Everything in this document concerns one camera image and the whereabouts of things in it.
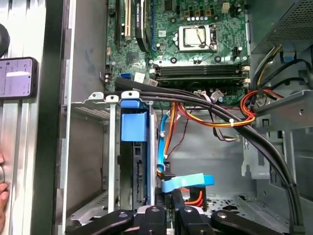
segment metal screw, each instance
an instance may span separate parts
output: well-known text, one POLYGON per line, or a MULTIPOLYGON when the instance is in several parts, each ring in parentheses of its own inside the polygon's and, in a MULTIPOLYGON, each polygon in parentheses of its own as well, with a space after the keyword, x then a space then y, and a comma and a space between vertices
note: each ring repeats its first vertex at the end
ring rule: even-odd
POLYGON ((192 209, 190 207, 185 207, 184 211, 186 212, 192 212, 192 209))
POLYGON ((225 213, 223 213, 223 212, 218 212, 217 216, 222 218, 222 219, 225 219, 227 217, 227 215, 225 213))
POLYGON ((120 218, 125 218, 125 217, 127 217, 127 216, 128 216, 128 215, 125 214, 125 212, 121 212, 118 217, 120 217, 120 218))

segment orange wire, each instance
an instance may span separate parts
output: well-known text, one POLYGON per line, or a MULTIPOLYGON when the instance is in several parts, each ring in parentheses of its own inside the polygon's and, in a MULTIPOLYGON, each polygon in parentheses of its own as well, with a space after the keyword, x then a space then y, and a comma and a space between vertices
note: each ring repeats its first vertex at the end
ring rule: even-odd
POLYGON ((202 199, 202 191, 199 193, 199 197, 196 201, 193 202, 185 202, 186 205, 192 205, 192 204, 197 204, 200 200, 202 199))
POLYGON ((201 199, 201 201, 199 202, 199 204, 196 205, 196 207, 200 207, 203 203, 203 199, 201 199))
POLYGON ((190 190, 187 189, 187 188, 180 188, 181 191, 184 191, 184 192, 189 192, 190 190))

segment cable tie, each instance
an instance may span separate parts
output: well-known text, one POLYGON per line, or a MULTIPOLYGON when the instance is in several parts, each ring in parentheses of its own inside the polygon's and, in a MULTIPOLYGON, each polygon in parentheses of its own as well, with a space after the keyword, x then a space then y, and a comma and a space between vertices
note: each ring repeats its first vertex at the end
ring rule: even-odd
POLYGON ((234 119, 231 118, 231 119, 229 120, 229 122, 230 122, 230 126, 231 126, 231 127, 234 127, 234 119))
POLYGON ((297 184, 288 184, 288 185, 284 185, 285 188, 296 188, 297 184))

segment ram slot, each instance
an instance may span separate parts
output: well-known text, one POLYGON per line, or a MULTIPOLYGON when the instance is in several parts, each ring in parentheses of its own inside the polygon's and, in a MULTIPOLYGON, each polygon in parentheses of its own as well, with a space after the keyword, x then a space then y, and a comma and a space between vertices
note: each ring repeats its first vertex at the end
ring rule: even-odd
POLYGON ((125 40, 132 39, 132 0, 126 0, 125 4, 125 40))
POLYGON ((115 32, 114 43, 119 49, 121 45, 121 0, 115 0, 115 32))
POLYGON ((241 77, 240 65, 218 65, 218 66, 175 66, 159 67, 160 77, 189 77, 189 76, 211 76, 211 77, 241 77))

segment ventilation grille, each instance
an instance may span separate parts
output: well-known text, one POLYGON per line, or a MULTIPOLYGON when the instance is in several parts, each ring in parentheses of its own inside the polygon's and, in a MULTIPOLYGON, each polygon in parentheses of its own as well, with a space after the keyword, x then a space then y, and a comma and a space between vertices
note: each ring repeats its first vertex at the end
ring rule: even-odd
POLYGON ((313 39, 313 1, 300 5, 268 37, 268 41, 296 41, 313 39))
POLYGON ((109 120, 110 119, 110 113, 103 110, 92 110, 86 107, 76 107, 76 109, 82 111, 83 113, 87 113, 91 116, 101 118, 103 120, 109 120))
POLYGON ((96 203, 96 205, 97 206, 100 206, 100 205, 102 205, 102 204, 108 204, 108 196, 107 195, 105 195, 103 198, 101 198, 97 203, 96 203))

